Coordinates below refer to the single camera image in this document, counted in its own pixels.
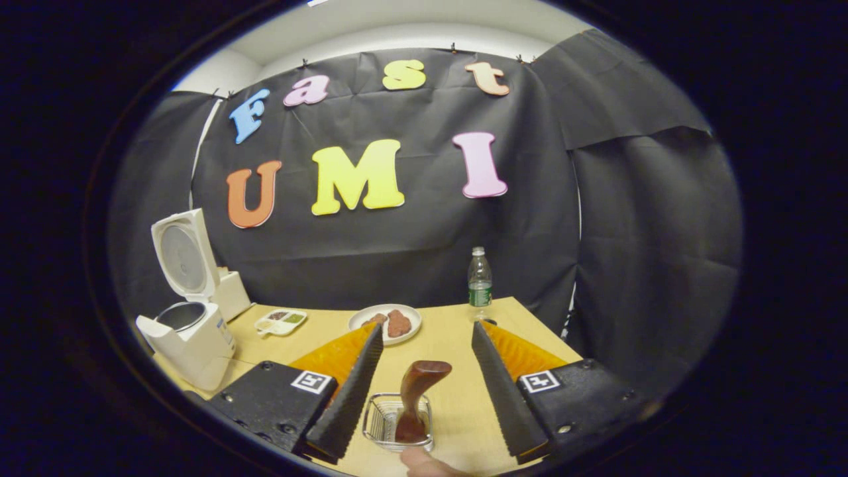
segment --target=hand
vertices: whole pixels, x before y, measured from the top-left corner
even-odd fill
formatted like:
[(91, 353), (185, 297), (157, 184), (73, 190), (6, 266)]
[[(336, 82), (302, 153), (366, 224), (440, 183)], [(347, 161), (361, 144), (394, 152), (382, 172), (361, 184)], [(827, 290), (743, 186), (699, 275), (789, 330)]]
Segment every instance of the hand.
[(467, 477), (448, 464), (430, 457), (422, 447), (410, 447), (400, 453), (400, 462), (410, 468), (408, 477)]

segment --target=white appliance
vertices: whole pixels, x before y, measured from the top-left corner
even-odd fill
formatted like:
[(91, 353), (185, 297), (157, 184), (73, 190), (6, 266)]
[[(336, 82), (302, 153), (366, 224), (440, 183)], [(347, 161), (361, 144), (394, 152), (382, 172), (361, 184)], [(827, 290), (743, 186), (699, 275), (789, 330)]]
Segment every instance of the white appliance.
[(226, 322), (251, 305), (242, 279), (238, 272), (219, 271), (201, 209), (158, 221), (151, 233), (165, 279), (187, 301), (153, 319), (139, 315), (136, 326), (183, 379), (214, 390), (236, 350)]

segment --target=pink letter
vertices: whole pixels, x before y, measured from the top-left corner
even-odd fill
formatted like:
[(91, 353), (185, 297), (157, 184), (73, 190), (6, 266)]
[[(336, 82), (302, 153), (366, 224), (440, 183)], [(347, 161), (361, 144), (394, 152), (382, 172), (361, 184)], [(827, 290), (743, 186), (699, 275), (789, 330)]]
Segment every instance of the pink letter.
[(454, 144), (462, 148), (466, 160), (468, 183), (462, 188), (462, 194), (469, 199), (506, 194), (506, 182), (498, 179), (494, 169), (489, 147), (493, 141), (494, 136), (488, 132), (464, 132), (454, 136)]
[(315, 104), (326, 98), (326, 85), (330, 78), (324, 75), (310, 76), (304, 78), (292, 86), (292, 91), (283, 100), (286, 106), (297, 106), (298, 104)]

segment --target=foam letter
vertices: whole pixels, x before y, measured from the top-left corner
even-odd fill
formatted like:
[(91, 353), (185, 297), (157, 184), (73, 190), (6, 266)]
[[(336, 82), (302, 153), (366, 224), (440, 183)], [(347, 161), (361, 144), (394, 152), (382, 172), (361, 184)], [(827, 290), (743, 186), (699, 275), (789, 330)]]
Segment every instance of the foam letter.
[(486, 93), (505, 96), (510, 92), (509, 87), (498, 84), (498, 80), (494, 79), (496, 76), (503, 76), (504, 72), (492, 68), (492, 65), (485, 61), (466, 65), (466, 71), (474, 73), (474, 81)]
[(417, 59), (399, 59), (386, 65), (382, 85), (387, 89), (415, 89), (427, 80), (424, 64)]
[(262, 183), (259, 186), (259, 207), (255, 210), (248, 210), (244, 205), (244, 191), (247, 190), (250, 169), (235, 171), (226, 177), (226, 183), (230, 186), (226, 209), (233, 225), (239, 228), (258, 227), (268, 220), (274, 210), (276, 172), (281, 167), (279, 160), (269, 160), (256, 168), (256, 173), (262, 177)]
[(333, 186), (348, 209), (355, 209), (366, 182), (368, 194), (362, 199), (366, 208), (385, 209), (403, 205), (404, 195), (398, 190), (398, 180), (394, 175), (394, 153), (398, 149), (400, 142), (394, 139), (374, 141), (365, 148), (356, 166), (342, 148), (315, 152), (312, 160), (318, 163), (318, 200), (312, 205), (312, 213), (324, 216), (338, 212), (341, 204), (334, 197)]
[(283, 100), (286, 106), (297, 106), (298, 104), (315, 104), (326, 98), (326, 85), (330, 78), (324, 75), (310, 76), (304, 78), (292, 86), (292, 91)]
[(468, 183), (462, 194), (469, 199), (506, 194), (506, 182), (498, 179), (490, 145), (494, 136), (488, 132), (465, 132), (454, 136), (454, 144), (462, 148), (466, 160)]
[(236, 122), (236, 131), (238, 132), (236, 144), (241, 144), (242, 141), (259, 129), (259, 126), (262, 126), (262, 121), (254, 121), (254, 116), (262, 116), (262, 113), (265, 112), (265, 104), (262, 103), (262, 99), (267, 98), (269, 94), (271, 92), (267, 89), (261, 89), (230, 113), (230, 119)]

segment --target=orange letter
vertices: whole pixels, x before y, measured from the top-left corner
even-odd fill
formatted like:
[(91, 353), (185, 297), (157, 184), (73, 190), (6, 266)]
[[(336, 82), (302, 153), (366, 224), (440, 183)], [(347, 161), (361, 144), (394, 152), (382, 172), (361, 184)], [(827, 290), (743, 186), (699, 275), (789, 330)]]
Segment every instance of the orange letter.
[(256, 173), (262, 177), (259, 186), (259, 207), (256, 210), (248, 210), (244, 205), (244, 191), (247, 189), (248, 177), (252, 174), (250, 169), (235, 171), (226, 177), (226, 183), (230, 185), (226, 208), (233, 225), (239, 228), (258, 227), (268, 220), (274, 210), (276, 172), (281, 167), (279, 160), (269, 160), (256, 168)]
[(485, 61), (466, 65), (466, 71), (474, 73), (474, 81), (476, 81), (477, 86), (486, 93), (494, 94), (496, 96), (505, 96), (510, 92), (510, 89), (507, 86), (499, 85), (498, 81), (494, 79), (496, 76), (503, 76), (504, 72), (492, 68), (492, 65)]

